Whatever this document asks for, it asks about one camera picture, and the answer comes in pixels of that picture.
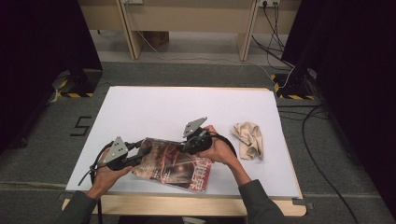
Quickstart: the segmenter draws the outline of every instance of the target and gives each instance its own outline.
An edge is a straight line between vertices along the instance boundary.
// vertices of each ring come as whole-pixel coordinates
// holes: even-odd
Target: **gray sleeve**
[[[64,211],[56,218],[54,224],[89,223],[91,213],[97,201],[81,191],[76,191]]]
[[[259,180],[253,180],[239,187],[247,209],[247,223],[285,223],[285,216],[279,207],[268,198]]]

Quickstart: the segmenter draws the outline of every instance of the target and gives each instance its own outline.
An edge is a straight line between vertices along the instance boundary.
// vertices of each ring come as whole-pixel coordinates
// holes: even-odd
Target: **gray carpet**
[[[41,113],[28,136],[28,147],[8,149],[0,155],[0,224],[50,223],[61,213],[62,200],[58,197],[64,192],[90,130],[82,135],[85,129],[75,128],[75,125],[81,116],[90,118],[82,119],[79,125],[91,127],[94,124],[109,86],[273,89],[272,81],[253,65],[103,63],[103,67],[104,74],[92,98],[59,98]],[[268,69],[268,72],[272,74],[275,70]],[[318,105],[320,101],[277,99],[277,104]],[[302,119],[311,109],[279,108],[291,159],[309,208],[304,217],[288,217],[288,222],[353,223],[347,208],[321,176],[304,147]],[[319,108],[321,112],[317,117],[305,124],[306,141],[318,166],[345,197],[360,223],[396,223],[370,177],[347,156],[324,109]],[[10,182],[37,182],[39,185],[31,187]],[[106,216],[105,223],[117,223],[117,220],[118,217]]]

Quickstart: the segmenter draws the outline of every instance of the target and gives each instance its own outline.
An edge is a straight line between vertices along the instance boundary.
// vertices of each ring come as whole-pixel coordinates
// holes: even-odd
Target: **metal bracket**
[[[203,117],[201,119],[197,119],[194,121],[190,121],[186,124],[186,128],[184,129],[183,132],[183,137],[188,137],[189,135],[193,134],[195,131],[197,131],[198,128],[201,127],[201,125],[207,120],[207,117]]]
[[[125,153],[128,153],[128,151],[128,147],[125,146],[125,143],[122,141],[121,137],[118,136],[116,140],[114,140],[113,145],[111,146],[105,159],[103,160],[103,163],[114,161],[118,157],[125,155]]]

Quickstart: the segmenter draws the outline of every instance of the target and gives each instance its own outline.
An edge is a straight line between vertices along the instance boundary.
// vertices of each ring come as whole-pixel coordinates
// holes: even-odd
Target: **black stand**
[[[307,85],[304,76],[291,76],[292,74],[274,74],[276,96],[281,99],[313,100],[312,91]]]
[[[63,97],[92,97],[102,71],[83,71],[80,74],[68,75],[59,88]]]

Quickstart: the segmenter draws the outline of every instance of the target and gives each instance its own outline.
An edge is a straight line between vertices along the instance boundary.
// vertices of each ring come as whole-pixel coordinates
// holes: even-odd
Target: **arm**
[[[206,128],[212,133],[216,132],[212,126]],[[230,168],[247,209],[247,222],[249,224],[284,223],[285,217],[279,207],[268,198],[260,181],[252,181],[250,179],[241,162],[235,157],[226,143],[217,138],[212,138],[212,140],[212,147],[206,151],[197,153],[197,156],[222,162]]]
[[[106,156],[109,148],[103,153],[100,161]],[[132,166],[119,171],[112,171],[107,166],[98,168],[91,189],[84,194],[77,191],[64,211],[56,218],[54,223],[89,223],[91,213],[98,200],[104,195],[123,175],[128,174]]]

